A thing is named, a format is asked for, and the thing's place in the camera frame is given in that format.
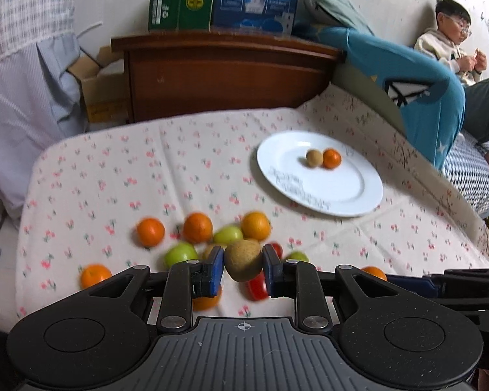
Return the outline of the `green fruit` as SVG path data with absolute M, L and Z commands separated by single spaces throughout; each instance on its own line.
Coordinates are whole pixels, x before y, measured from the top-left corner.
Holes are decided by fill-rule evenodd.
M 301 251 L 294 251 L 285 257 L 285 260 L 290 260 L 290 259 L 309 262 L 309 257 Z
M 216 231 L 213 242 L 220 245 L 228 245 L 244 238 L 242 230 L 235 224 L 225 226 Z
M 199 259 L 199 255 L 192 244 L 187 242 L 179 242 L 178 244 L 170 247 L 170 249 L 165 253 L 163 262 L 166 268 L 171 268 L 177 263 Z

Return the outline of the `teal blanket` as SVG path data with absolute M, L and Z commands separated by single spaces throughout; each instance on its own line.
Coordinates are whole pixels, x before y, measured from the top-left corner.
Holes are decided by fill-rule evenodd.
M 465 94 L 454 73 L 418 51 L 352 28 L 300 22 L 293 34 L 341 51 L 332 83 L 442 168 L 464 123 Z

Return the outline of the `small orange on plate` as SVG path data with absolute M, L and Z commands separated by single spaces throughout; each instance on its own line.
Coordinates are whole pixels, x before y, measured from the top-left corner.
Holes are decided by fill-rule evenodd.
M 323 153 L 322 166 L 327 169 L 335 169 L 342 163 L 341 154 L 334 148 L 327 148 Z

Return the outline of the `boy with glasses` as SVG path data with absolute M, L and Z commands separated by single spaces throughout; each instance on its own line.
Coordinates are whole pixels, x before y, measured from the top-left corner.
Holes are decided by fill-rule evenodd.
M 454 73 L 465 92 L 464 130 L 479 142 L 489 141 L 489 78 L 483 80 L 487 57 L 481 50 L 468 53 L 462 44 L 470 36 L 470 13 L 455 0 L 437 0 L 436 27 L 415 41 L 414 50 L 433 58 Z M 485 154 L 489 165 L 489 150 Z

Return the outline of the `grey green pillow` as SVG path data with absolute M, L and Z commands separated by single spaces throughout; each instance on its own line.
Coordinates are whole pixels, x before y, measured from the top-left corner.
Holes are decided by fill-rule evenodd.
M 365 17 L 350 0 L 301 0 L 309 16 L 318 24 L 346 27 L 375 36 Z

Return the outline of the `cherry print tablecloth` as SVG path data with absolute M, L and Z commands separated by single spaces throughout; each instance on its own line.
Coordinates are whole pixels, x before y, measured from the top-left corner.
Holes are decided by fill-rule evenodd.
M 280 194 L 261 174 L 256 150 L 281 131 L 320 132 L 353 147 L 381 176 L 375 210 L 340 219 Z M 439 171 L 372 109 L 329 87 L 296 109 L 202 113 L 83 134 L 47 149 L 33 174 L 19 231 L 19 317 L 68 297 L 91 264 L 119 273 L 163 267 L 188 214 L 216 228 L 264 213 L 271 240 L 301 251 L 317 268 L 375 266 L 422 276 L 451 268 L 489 268 L 489 231 Z M 165 228 L 145 248 L 136 226 Z

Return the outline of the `orange left on cloth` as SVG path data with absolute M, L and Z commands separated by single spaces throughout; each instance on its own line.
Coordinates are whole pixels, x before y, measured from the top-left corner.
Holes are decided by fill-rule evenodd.
M 136 235 L 145 248 L 152 248 L 163 241 L 165 228 L 158 219 L 146 217 L 136 226 Z

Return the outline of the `orange on cloth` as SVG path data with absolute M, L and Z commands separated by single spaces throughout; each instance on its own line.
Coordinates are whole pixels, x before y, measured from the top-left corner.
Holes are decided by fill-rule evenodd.
M 203 213 L 191 213 L 185 218 L 182 235 L 190 244 L 201 244 L 211 240 L 213 224 L 210 218 Z
M 158 219 L 146 217 L 136 226 L 136 235 L 145 248 L 152 248 L 163 241 L 165 228 Z
M 245 238 L 252 238 L 257 241 L 264 241 L 271 234 L 270 221 L 260 211 L 247 213 L 241 221 L 241 229 Z

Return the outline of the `orange middle on cloth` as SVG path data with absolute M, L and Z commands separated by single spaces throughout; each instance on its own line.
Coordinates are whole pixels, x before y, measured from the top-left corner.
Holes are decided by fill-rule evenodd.
M 182 235 L 190 244 L 201 244 L 211 240 L 213 224 L 210 218 L 203 213 L 191 213 L 185 218 Z

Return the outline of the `orange far left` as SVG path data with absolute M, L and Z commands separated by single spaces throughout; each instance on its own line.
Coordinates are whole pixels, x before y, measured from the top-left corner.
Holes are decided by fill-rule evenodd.
M 79 285 L 85 290 L 111 277 L 112 272 L 105 265 L 91 264 L 82 269 Z

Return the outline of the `red cherry tomato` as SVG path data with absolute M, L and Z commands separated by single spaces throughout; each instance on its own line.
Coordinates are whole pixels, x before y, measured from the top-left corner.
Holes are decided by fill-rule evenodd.
M 282 259 L 283 258 L 282 246 L 280 244 L 278 244 L 277 242 L 272 242 L 272 243 L 270 243 L 270 245 L 274 248 L 275 253 L 277 254 L 278 258 Z
M 246 283 L 246 288 L 252 301 L 262 301 L 269 297 L 268 287 L 263 272 L 260 272 L 252 280 Z

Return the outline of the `checkered grey cloth cover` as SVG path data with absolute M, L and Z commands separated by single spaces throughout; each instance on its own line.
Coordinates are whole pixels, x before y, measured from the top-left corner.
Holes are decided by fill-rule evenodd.
M 0 0 L 0 201 L 13 219 L 39 156 L 86 128 L 68 71 L 80 56 L 74 11 L 75 0 Z

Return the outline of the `brown open cardboard box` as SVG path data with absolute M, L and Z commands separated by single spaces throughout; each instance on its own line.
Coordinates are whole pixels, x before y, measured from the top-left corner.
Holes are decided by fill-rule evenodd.
M 113 52 L 110 46 L 101 47 L 96 59 L 84 54 L 67 72 L 79 84 L 89 123 L 128 120 L 130 90 L 121 52 Z

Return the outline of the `orange right on cloth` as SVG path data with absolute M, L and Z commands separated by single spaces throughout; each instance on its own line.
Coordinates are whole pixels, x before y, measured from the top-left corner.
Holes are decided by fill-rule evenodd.
M 271 234 L 270 221 L 260 211 L 247 213 L 241 221 L 241 229 L 245 238 L 252 238 L 257 241 L 264 241 Z

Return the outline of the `brown kiwi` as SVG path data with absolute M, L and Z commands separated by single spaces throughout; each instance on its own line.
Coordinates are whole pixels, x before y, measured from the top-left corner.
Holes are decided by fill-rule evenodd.
M 263 256 L 258 242 L 237 240 L 224 250 L 224 265 L 230 277 L 236 282 L 248 282 L 262 270 Z

